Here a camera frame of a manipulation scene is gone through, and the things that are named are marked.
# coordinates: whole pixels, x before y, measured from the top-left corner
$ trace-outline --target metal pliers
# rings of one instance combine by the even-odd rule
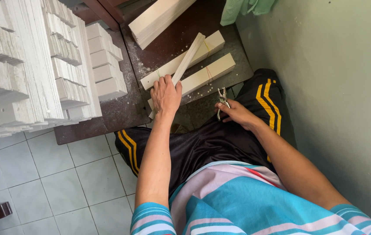
[[[220,103],[228,106],[228,108],[231,108],[229,102],[228,102],[228,98],[226,97],[226,88],[222,88],[223,89],[223,94],[220,93],[220,90],[219,88],[217,89],[217,92],[219,93],[219,101]],[[220,121],[220,109],[217,110],[217,120]]]

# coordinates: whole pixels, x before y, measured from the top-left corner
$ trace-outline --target yellow stripe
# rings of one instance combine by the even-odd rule
[[[268,106],[268,104],[261,98],[261,89],[262,84],[258,87],[258,91],[256,92],[256,99],[258,102],[264,107],[266,112],[270,115],[270,127],[274,130],[274,118],[275,114],[272,112],[272,109]]]
[[[264,97],[268,100],[268,102],[270,102],[270,104],[274,107],[275,112],[277,113],[277,134],[280,135],[281,115],[280,115],[280,111],[278,110],[277,106],[272,102],[272,100],[268,96],[268,92],[270,91],[270,85],[271,85],[271,80],[268,79],[268,83],[265,85]]]
[[[135,160],[135,168],[137,172],[139,172],[139,168],[137,167],[137,162],[136,162],[136,142],[134,142],[127,134],[126,131],[122,130],[123,135],[126,137],[126,139],[133,145],[133,159]]]
[[[120,141],[126,146],[127,149],[129,149],[130,165],[132,166],[133,172],[137,176],[138,173],[133,168],[133,163],[132,163],[132,148],[127,144],[127,142],[125,141],[125,139],[121,136],[120,131],[117,132],[117,135],[119,136]]]

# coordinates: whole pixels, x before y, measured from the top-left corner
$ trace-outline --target left hand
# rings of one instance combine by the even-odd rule
[[[154,82],[154,88],[151,89],[151,97],[157,115],[168,115],[174,118],[180,106],[182,89],[181,82],[178,82],[176,87],[174,87],[169,74],[165,75],[165,77],[160,77],[159,81]]]

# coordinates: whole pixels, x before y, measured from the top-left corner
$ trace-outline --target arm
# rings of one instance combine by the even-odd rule
[[[146,143],[137,177],[135,208],[145,202],[155,202],[168,207],[168,187],[171,175],[170,128],[180,106],[181,82],[177,88],[171,76],[154,82],[151,97],[158,113]]]
[[[216,104],[229,115],[223,122],[235,121],[251,131],[271,159],[286,189],[327,210],[339,204],[350,204],[329,180],[303,154],[272,130],[239,102],[228,100],[231,108]]]

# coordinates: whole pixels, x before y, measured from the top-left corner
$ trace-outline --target hand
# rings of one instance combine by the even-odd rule
[[[181,102],[181,91],[183,86],[181,82],[177,83],[176,88],[171,80],[171,75],[160,77],[159,81],[154,82],[154,88],[151,89],[151,98],[157,111],[157,116],[169,116],[174,118]]]
[[[218,109],[224,112],[221,114],[221,117],[229,115],[229,117],[223,120],[224,123],[235,121],[236,123],[239,123],[245,130],[249,131],[250,128],[256,123],[256,121],[259,120],[257,116],[251,113],[238,101],[228,99],[228,103],[230,104],[231,108],[228,108],[228,106],[220,102],[217,102],[215,104],[215,112],[217,112]]]

